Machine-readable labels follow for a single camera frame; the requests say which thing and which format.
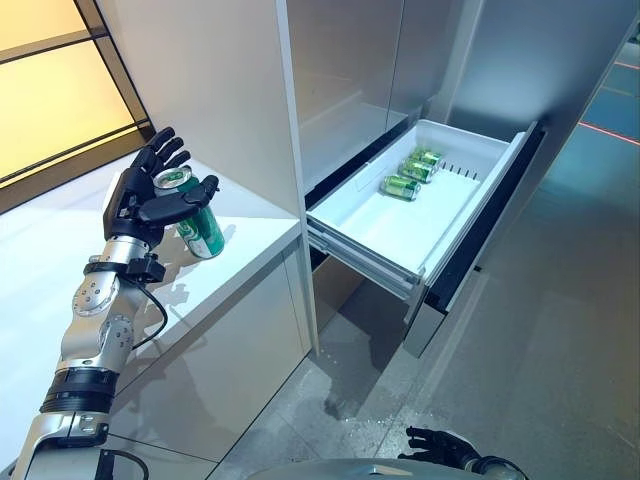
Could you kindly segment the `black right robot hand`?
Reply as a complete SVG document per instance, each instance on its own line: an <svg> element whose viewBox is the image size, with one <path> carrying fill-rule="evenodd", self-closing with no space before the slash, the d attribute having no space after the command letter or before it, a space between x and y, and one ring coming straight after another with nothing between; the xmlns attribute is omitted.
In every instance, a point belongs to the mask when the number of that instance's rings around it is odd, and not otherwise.
<svg viewBox="0 0 640 480"><path fill-rule="evenodd" d="M429 462L464 470L480 458L479 453L466 440L446 431L416 428L406 429L408 445L415 452L399 454L398 459Z"/></svg>

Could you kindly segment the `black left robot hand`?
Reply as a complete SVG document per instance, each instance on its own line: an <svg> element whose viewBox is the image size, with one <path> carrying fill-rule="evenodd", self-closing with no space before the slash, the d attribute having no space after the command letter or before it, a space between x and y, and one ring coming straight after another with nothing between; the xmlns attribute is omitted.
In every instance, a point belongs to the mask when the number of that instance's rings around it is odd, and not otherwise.
<svg viewBox="0 0 640 480"><path fill-rule="evenodd" d="M115 185L103 213L104 239L128 236L153 249L160 244L167 225L194 216L208 206L219 190L219 179L206 176L186 192L164 196L155 192L153 179L191 158L184 141L171 127L158 131L137 153Z"/></svg>

